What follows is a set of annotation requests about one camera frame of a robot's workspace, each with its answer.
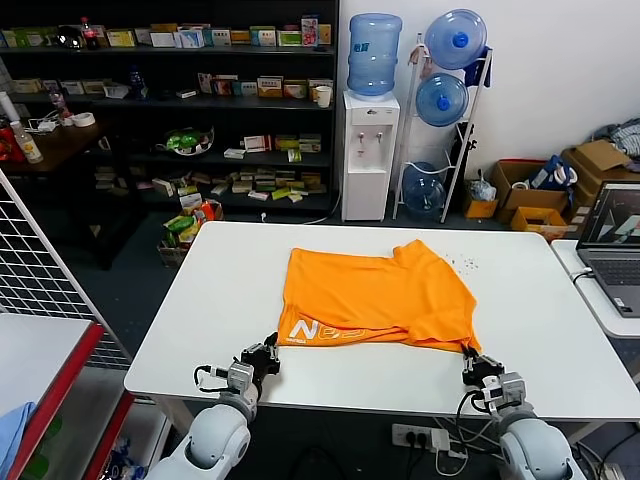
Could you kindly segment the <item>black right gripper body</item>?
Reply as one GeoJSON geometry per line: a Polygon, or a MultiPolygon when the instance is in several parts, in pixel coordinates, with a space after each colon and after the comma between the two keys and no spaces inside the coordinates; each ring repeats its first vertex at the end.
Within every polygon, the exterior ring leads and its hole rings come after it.
{"type": "Polygon", "coordinates": [[[482,364],[470,371],[463,370],[463,384],[466,386],[484,386],[484,379],[503,373],[503,364],[487,355],[481,355],[482,364]]]}

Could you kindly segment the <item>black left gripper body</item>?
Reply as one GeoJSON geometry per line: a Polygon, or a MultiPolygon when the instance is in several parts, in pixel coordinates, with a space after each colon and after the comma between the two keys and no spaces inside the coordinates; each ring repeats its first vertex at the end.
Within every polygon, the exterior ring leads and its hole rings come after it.
{"type": "Polygon", "coordinates": [[[277,375],[280,371],[280,360],[264,358],[259,351],[261,344],[254,344],[241,353],[241,361],[254,369],[254,378],[264,378],[267,375],[277,375]]]}

